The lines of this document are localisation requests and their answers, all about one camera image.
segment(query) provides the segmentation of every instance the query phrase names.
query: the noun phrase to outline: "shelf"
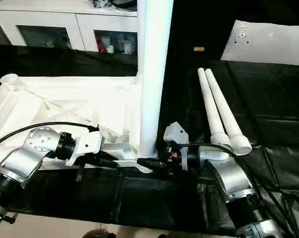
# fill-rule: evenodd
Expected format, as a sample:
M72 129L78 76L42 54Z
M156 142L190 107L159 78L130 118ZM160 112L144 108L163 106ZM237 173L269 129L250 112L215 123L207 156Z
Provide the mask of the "shelf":
M88 0L0 0L0 10L48 11L137 17L136 11L116 7L94 8Z

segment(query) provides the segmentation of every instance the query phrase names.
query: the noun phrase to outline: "floor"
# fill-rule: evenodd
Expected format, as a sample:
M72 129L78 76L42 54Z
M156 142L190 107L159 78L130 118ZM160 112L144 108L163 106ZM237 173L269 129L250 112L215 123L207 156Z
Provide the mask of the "floor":
M99 228L117 234L118 238L157 238L160 234L171 234L175 238L227 238L24 214L19 214L13 225L2 222L0 238L81 238L88 231Z

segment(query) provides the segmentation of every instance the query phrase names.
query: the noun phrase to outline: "black fabric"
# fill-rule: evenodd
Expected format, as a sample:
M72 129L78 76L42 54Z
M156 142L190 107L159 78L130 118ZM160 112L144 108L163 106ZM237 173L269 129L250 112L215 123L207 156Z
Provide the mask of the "black fabric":
M0 47L0 77L135 75L137 58L70 50ZM211 68L253 151L245 162L264 181L299 234L299 66L168 58L158 147L178 121L191 141L210 138L197 76ZM27 214L130 226L233 235L234 226L211 177L170 179L137 169L40 171L9 208ZM285 219L264 197L285 227Z

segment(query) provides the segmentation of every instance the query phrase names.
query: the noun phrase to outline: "white vertical pole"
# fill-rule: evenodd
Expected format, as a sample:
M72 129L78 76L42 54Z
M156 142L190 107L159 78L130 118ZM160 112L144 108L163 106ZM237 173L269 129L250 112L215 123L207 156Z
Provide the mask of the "white vertical pole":
M138 158L156 157L155 143L165 76L173 0L147 0Z

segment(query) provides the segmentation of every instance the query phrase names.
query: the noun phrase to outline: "black cable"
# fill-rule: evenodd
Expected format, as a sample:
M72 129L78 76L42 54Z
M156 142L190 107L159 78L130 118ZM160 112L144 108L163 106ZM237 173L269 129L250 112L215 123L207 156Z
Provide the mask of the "black cable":
M13 132L7 134L6 136L4 136L0 139L0 144L3 141L7 140L8 138L12 137L13 135L16 135L18 133L21 133L23 131L26 131L26 130L29 130L29 129L32 129L32 128L36 128L36 127L40 127L40 126L46 126L46 125L73 125L73 126L88 128L89 131L98 131L99 130L97 127L94 127L94 126L91 126L91 125L75 123L75 122L64 122L64 121L43 122L43 123L29 125L29 126L23 127L21 129L18 129L16 131L13 131Z
M222 151L228 153L229 155L231 155L234 160L236 161L236 163L241 166L241 168L244 170L244 172L246 173L246 175L248 176L248 178L250 179L250 182L252 183L256 193L258 194L259 198L261 199L262 202L265 202L265 199L263 198L261 191L259 189L259 186L257 184L257 181L260 183L260 185L263 187L263 189L267 192L267 194L270 196L270 198L272 199L272 201L274 202L274 204L276 205L277 209L281 212L281 214L284 216L284 218L286 219L286 221L288 222L289 226L291 227L292 231L289 231L288 228L285 228L282 224L279 224L281 227L283 227L283 229L290 233L290 234L296 234L296 229L293 228L294 224L292 223L292 220L288 217L287 213L285 212L285 210L283 209L283 207L279 204L279 202L277 201L277 199L274 197L274 195L268 190L268 188L266 187L266 185L264 184L264 182L261 181L260 178L256 178L255 173L252 171L252 169L239 157L237 156L232 150L229 150L228 148L221 146L221 145L217 145L217 144L212 144L212 143L203 143L203 142L195 142L195 143L191 143L191 144L180 144L179 147L192 147L192 146L210 146L210 147L214 147L214 148L218 148L221 149ZM279 219L276 218L276 216L274 215L273 212L270 213L271 216L274 216L274 220L278 221Z

